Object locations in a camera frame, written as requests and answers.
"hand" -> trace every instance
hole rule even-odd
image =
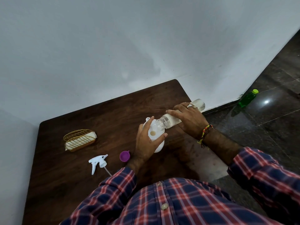
[[[148,136],[148,131],[150,129],[150,125],[154,119],[152,116],[144,125],[140,124],[139,130],[137,132],[137,142],[135,151],[130,158],[127,166],[130,167],[135,174],[138,173],[140,167],[153,155],[154,151],[157,147],[165,140],[168,136],[167,133],[163,133],[159,138],[152,141]]]
[[[200,140],[202,131],[208,126],[208,122],[197,108],[187,108],[189,104],[189,102],[183,102],[174,106],[173,110],[167,110],[166,113],[179,118],[182,121],[178,124],[180,128],[188,135]]]

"person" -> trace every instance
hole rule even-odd
[[[141,124],[136,148],[126,167],[105,179],[61,224],[299,224],[300,176],[270,155],[241,147],[209,126],[197,109],[184,102],[167,110],[180,127],[208,146],[228,166],[227,172],[261,205],[269,217],[236,204],[226,192],[207,182],[170,178],[131,196],[141,166],[167,136],[151,141],[154,117]]]

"green plastic bottle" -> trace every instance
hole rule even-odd
[[[256,94],[258,93],[257,89],[253,89],[252,92],[250,92],[248,95],[246,95],[242,100],[238,103],[240,107],[245,107],[247,106],[255,97]]]

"shirt button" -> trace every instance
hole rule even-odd
[[[169,205],[167,203],[163,204],[160,208],[162,210],[166,210],[169,207]]]

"purple bottle cap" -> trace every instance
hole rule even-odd
[[[120,160],[122,162],[127,162],[130,159],[129,151],[122,151],[120,154]]]

